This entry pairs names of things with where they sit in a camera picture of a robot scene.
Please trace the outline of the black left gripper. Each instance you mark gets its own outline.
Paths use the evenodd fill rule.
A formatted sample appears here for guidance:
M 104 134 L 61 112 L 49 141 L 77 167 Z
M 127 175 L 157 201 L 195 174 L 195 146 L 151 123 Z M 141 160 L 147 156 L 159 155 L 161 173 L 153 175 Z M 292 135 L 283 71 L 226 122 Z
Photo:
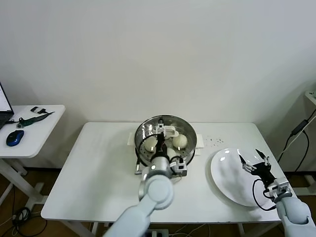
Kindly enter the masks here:
M 162 118 L 158 120 L 158 124 L 156 125 L 155 130 L 156 130 L 156 134 L 158 134 L 155 156 L 167 156 L 167 147 L 165 144 L 165 138 L 173 137 L 174 132 L 167 131 L 165 134 L 164 120 Z

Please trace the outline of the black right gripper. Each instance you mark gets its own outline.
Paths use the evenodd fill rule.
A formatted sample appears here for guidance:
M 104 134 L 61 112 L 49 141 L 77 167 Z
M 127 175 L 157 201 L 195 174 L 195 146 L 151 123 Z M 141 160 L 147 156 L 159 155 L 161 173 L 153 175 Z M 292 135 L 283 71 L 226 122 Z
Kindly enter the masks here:
M 266 156 L 263 152 L 256 149 L 256 152 L 263 160 L 255 165 L 249 164 L 241 155 L 239 155 L 242 169 L 254 176 L 259 176 L 264 183 L 273 183 L 275 180 L 274 175 L 271 173 L 271 164 L 269 162 L 269 156 Z

